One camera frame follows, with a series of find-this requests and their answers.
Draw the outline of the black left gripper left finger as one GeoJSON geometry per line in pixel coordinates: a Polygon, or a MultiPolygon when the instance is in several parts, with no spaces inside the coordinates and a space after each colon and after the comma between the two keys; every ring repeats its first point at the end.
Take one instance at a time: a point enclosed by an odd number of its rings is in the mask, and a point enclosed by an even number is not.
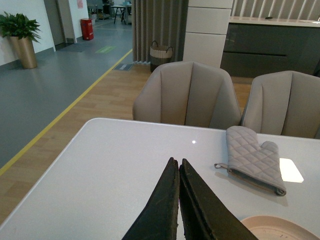
{"type": "Polygon", "coordinates": [[[177,238],[180,175],[171,157],[146,206],[124,235],[124,240],[175,240],[177,238]]]}

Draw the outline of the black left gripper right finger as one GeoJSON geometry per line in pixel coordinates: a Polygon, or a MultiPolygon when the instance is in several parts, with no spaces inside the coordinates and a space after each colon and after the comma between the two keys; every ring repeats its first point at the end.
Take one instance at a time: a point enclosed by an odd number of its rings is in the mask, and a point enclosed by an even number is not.
{"type": "Polygon", "coordinates": [[[187,240],[256,240],[187,159],[179,167],[179,201],[187,240]]]}

